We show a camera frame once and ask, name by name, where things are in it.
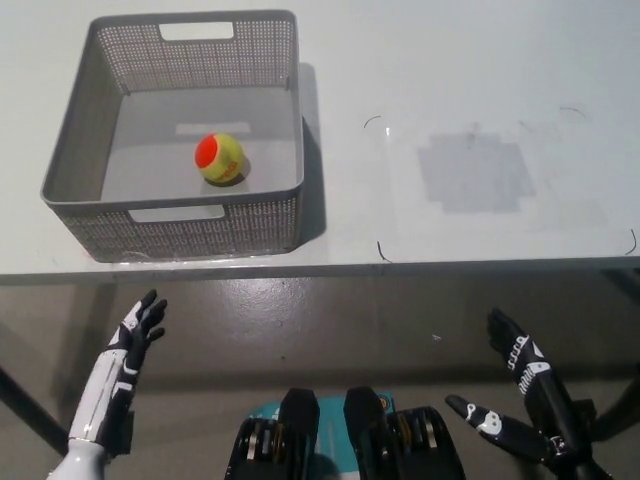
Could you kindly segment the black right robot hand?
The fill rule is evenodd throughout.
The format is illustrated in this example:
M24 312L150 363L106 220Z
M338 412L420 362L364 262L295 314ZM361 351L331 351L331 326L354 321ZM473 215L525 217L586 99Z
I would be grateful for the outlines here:
M525 424L459 395L446 404L484 440L542 464L558 476L577 477L593 462L589 436L549 360L512 318L498 308L487 317L489 344L503 359L531 419Z

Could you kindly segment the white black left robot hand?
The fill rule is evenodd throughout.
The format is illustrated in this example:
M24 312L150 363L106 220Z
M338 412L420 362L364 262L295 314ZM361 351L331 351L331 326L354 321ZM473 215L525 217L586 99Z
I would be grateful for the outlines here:
M114 447L135 396L141 369L151 344L165 330L167 301L148 291L119 323L98 355L69 431L71 440Z

